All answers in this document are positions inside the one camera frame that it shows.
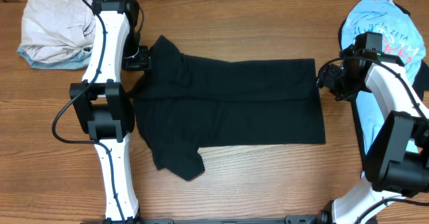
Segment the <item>black t-shirt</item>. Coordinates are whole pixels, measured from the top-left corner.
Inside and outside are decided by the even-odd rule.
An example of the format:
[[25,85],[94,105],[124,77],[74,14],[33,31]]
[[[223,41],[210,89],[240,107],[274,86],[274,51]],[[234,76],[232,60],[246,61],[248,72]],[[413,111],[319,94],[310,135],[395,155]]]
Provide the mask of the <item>black t-shirt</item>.
[[324,144],[313,59],[225,62],[182,53],[160,36],[133,92],[140,136],[157,169],[204,171],[200,148]]

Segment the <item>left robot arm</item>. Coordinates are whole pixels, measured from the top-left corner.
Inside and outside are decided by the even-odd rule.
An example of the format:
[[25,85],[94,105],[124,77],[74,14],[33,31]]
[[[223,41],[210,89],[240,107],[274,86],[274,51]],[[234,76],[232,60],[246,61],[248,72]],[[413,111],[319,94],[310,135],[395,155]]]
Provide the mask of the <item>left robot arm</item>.
[[139,43],[143,10],[137,0],[83,1],[96,17],[95,39],[82,81],[70,86],[70,100],[101,164],[104,223],[141,223],[129,159],[135,114],[121,73],[151,66],[147,46]]

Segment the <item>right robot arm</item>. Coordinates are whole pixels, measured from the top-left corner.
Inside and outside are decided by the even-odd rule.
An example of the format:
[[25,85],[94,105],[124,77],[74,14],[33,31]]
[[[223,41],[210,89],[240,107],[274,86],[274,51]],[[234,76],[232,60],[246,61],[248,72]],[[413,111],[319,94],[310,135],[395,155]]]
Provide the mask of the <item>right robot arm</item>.
[[329,202],[313,223],[367,223],[394,202],[428,192],[428,108],[409,83],[399,56],[382,51],[383,36],[365,32],[319,70],[316,85],[336,101],[360,91],[376,98],[384,123],[363,161],[364,177],[346,195]]

